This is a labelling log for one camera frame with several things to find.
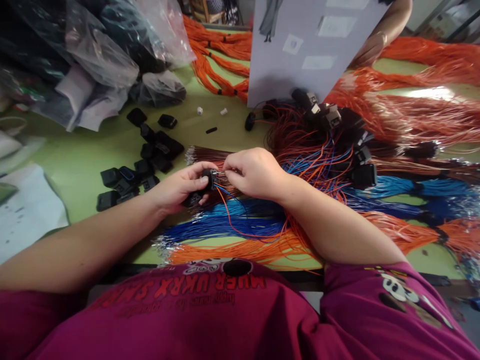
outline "person's right hand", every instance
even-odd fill
[[[230,183],[245,195],[277,203],[285,198],[292,181],[292,175],[261,147],[228,155],[223,171]]]

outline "cartoon print on shirt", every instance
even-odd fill
[[[254,268],[250,261],[232,257],[190,261],[187,262],[187,265],[189,268],[183,272],[185,275],[203,272],[214,273],[221,268],[224,273],[234,278],[247,275]]]
[[[407,286],[406,279],[408,278],[408,275],[406,273],[384,269],[381,266],[376,266],[375,268],[366,267],[365,270],[375,270],[378,272],[376,276],[383,279],[382,285],[388,294],[380,293],[378,298],[384,305],[405,314],[407,313],[406,305],[409,305],[415,310],[417,316],[425,323],[441,329],[442,322],[438,319],[438,317],[440,317],[445,325],[450,329],[453,329],[453,326],[448,319],[435,308],[425,295],[422,295],[420,298],[415,291]],[[426,306],[420,306],[420,299],[423,300],[423,303]]]

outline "drawing on paper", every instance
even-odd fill
[[[260,25],[260,34],[266,36],[264,43],[272,42],[277,27],[277,17],[284,0],[266,0],[266,12]]]

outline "person's left hand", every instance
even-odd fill
[[[361,47],[355,58],[352,60],[351,68],[363,68],[371,67],[375,61],[380,57],[386,43],[386,35],[384,32],[379,31],[376,34],[370,36],[365,44]]]
[[[162,180],[144,196],[151,199],[165,215],[178,213],[185,209],[181,204],[190,193],[203,190],[207,186],[208,177],[201,178],[204,169],[218,170],[218,167],[212,162],[197,162]],[[203,205],[207,199],[208,194],[205,194],[199,204]]]

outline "forearm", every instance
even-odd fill
[[[412,14],[412,0],[396,0],[387,10],[372,34],[383,32],[388,46],[399,37]]]
[[[164,217],[145,195],[96,214],[37,241],[0,265],[0,290],[83,290]]]
[[[280,204],[327,262],[388,265],[407,261],[395,243],[368,220],[296,176],[290,178]]]

